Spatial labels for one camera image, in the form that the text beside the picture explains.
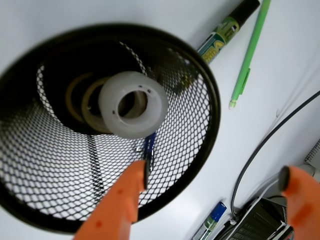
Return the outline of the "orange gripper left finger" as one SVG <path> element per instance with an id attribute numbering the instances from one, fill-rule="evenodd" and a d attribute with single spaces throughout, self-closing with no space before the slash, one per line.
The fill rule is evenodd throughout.
<path id="1" fill-rule="evenodd" d="M 128 240 L 138 220 L 139 196 L 147 189 L 149 165 L 146 160 L 131 163 L 88 219 L 75 240 Z"/>

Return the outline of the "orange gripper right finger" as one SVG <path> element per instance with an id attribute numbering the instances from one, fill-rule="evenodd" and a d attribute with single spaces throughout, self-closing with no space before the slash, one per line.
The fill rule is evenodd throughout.
<path id="1" fill-rule="evenodd" d="M 284 166 L 278 188 L 287 201 L 287 222 L 295 240 L 320 238 L 320 184 L 296 166 Z"/>

